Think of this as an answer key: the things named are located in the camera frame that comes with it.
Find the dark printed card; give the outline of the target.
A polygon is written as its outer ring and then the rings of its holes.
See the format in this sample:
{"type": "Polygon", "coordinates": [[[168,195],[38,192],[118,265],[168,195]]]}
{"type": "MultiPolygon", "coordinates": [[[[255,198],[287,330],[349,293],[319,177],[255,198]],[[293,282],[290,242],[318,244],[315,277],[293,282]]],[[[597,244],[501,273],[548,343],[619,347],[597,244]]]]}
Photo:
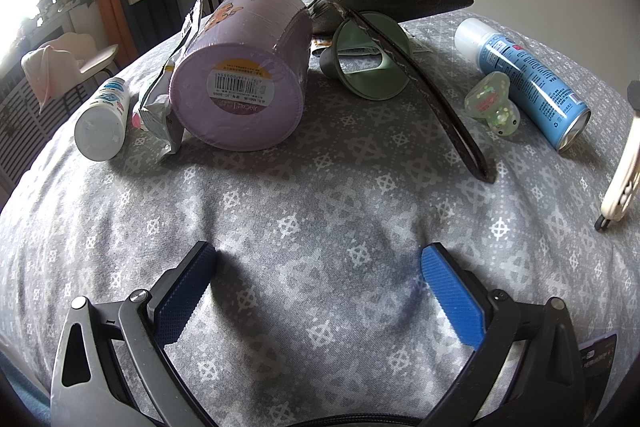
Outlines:
{"type": "Polygon", "coordinates": [[[609,332],[578,346],[585,381],[586,426],[592,423],[602,402],[614,362],[616,345],[617,333],[609,332]]]}

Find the grey patterned bed cover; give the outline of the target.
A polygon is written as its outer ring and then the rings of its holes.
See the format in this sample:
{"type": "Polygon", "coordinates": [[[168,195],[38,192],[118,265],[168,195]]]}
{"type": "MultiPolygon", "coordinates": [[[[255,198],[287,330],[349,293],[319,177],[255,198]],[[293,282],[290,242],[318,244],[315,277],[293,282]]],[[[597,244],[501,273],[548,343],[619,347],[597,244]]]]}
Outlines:
{"type": "Polygon", "coordinates": [[[199,241],[218,270],[171,362],[221,426],[347,413],[422,417],[470,356],[421,277],[438,242],[487,287],[561,297],[580,343],[617,337],[597,418],[638,377],[639,209],[594,227],[632,121],[626,98],[544,44],[522,45],[591,109],[556,153],[529,121],[509,139],[466,124],[495,165],[469,173],[419,91],[357,98],[309,66],[294,133],[235,153],[186,138],[176,155],[129,129],[119,154],[56,130],[1,213],[1,366],[47,393],[73,298],[152,285],[199,241]]]}

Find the white small bottle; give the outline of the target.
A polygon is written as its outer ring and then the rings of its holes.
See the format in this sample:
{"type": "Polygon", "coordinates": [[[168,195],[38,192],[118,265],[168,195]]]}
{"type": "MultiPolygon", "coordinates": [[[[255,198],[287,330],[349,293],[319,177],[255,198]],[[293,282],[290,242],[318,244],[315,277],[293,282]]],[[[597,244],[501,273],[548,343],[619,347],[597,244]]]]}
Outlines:
{"type": "Polygon", "coordinates": [[[126,138],[129,101],[126,82],[118,77],[107,79],[91,95],[74,129],[76,146],[85,158],[104,161],[118,154],[126,138]]]}

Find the blue aerosol spray can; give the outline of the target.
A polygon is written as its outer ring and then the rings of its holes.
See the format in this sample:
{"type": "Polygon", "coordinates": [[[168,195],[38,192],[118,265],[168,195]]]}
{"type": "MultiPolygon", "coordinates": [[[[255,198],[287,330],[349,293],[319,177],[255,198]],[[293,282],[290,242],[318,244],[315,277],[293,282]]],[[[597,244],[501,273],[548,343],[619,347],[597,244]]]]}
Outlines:
{"type": "Polygon", "coordinates": [[[509,78],[509,101],[523,109],[550,144],[566,150],[591,116],[587,104],[533,54],[477,18],[467,18],[454,34],[458,51],[485,76],[509,78]]]}

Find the silver foil packet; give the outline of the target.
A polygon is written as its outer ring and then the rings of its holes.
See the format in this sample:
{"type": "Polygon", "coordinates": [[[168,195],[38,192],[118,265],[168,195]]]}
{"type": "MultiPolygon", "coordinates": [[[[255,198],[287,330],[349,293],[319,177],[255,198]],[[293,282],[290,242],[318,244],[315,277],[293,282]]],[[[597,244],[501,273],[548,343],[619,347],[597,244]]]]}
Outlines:
{"type": "Polygon", "coordinates": [[[184,18],[180,41],[132,111],[131,124],[136,129],[150,132],[156,139],[163,141],[165,155],[174,155],[180,150],[184,132],[183,124],[178,121],[169,100],[170,82],[186,50],[200,33],[202,15],[203,0],[195,0],[192,9],[184,18]]]}

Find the green glitter pacifier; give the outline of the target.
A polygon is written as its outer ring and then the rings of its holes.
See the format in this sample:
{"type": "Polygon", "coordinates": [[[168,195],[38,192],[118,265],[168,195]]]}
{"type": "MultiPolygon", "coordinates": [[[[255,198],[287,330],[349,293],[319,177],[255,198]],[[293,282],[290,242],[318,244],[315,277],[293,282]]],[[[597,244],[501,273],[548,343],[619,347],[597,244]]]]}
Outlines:
{"type": "Polygon", "coordinates": [[[464,113],[485,121],[492,132],[509,136],[518,130],[520,111],[509,98],[510,79],[503,72],[491,72],[464,98],[464,113]]]}

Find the white chair with cloth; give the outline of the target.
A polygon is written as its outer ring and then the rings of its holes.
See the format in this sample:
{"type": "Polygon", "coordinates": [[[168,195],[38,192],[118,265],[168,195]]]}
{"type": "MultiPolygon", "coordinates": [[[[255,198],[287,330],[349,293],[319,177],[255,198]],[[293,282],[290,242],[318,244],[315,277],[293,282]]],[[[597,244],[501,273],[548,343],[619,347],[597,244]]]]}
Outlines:
{"type": "Polygon", "coordinates": [[[21,58],[21,66],[40,110],[99,72],[108,72],[118,45],[99,49],[92,35],[66,32],[21,58]]]}

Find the purple cylindrical canister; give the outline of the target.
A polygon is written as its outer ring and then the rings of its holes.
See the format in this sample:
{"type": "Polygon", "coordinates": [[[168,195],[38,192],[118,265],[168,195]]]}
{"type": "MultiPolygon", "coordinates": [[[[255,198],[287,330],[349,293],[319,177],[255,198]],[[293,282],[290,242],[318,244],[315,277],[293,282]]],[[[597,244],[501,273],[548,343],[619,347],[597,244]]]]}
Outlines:
{"type": "Polygon", "coordinates": [[[221,150],[276,146],[303,116],[310,42],[302,0],[224,0],[176,66],[171,108],[221,150]]]}

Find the green round hand mirror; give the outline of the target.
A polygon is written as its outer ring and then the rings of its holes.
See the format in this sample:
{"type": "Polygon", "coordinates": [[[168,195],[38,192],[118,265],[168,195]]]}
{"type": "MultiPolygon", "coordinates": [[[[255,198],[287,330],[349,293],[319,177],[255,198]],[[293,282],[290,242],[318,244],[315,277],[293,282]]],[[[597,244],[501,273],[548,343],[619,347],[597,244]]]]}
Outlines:
{"type": "Polygon", "coordinates": [[[400,67],[352,20],[344,20],[320,54],[321,72],[365,100],[395,98],[408,86],[400,67]]]}

